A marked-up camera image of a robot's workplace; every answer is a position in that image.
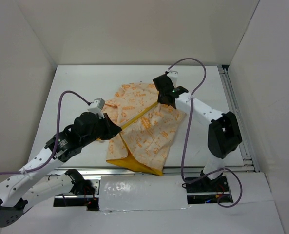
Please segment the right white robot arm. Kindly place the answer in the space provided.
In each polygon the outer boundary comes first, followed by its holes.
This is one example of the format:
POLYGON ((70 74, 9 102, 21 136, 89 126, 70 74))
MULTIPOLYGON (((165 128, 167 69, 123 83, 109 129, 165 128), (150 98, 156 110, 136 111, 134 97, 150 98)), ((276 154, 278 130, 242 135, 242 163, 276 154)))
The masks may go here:
POLYGON ((233 112, 223 113, 193 96, 196 90, 204 83, 205 78, 206 76, 191 92, 182 86, 175 87, 167 72, 154 78, 153 83, 158 91, 158 103, 171 106, 189 115, 181 158, 182 180, 187 184, 200 180, 204 190, 212 191, 217 187, 217 179, 221 177, 222 171, 226 169, 224 167, 224 158, 237 149, 242 142, 242 136, 236 115, 233 112), (207 147, 210 151, 210 156, 201 171, 201 176, 195 180, 186 180, 184 163, 193 120, 208 128, 207 147))

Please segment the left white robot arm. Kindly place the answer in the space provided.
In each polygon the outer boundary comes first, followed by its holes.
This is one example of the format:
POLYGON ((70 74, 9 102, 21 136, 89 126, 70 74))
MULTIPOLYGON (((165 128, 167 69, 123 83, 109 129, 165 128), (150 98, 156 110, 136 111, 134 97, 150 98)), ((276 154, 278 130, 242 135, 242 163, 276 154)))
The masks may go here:
POLYGON ((88 144, 100 139, 110 140, 121 132, 107 114, 99 117, 84 112, 74 123, 53 136, 42 150, 20 173, 12 175, 0 183, 0 227, 7 227, 20 219, 38 203, 60 194, 83 195, 85 191, 94 193, 89 180, 85 180, 76 169, 53 176, 41 182, 56 168, 81 153, 88 144))

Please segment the cream orange-print jacket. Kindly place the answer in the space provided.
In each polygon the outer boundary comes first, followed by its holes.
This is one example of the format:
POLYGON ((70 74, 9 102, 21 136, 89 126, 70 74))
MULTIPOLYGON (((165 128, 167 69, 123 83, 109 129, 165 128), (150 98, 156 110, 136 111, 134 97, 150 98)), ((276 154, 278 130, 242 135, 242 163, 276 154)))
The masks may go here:
POLYGON ((103 112, 122 131, 109 141, 106 162, 134 172, 163 175, 177 129, 186 114, 158 104, 152 83, 123 84, 103 112))

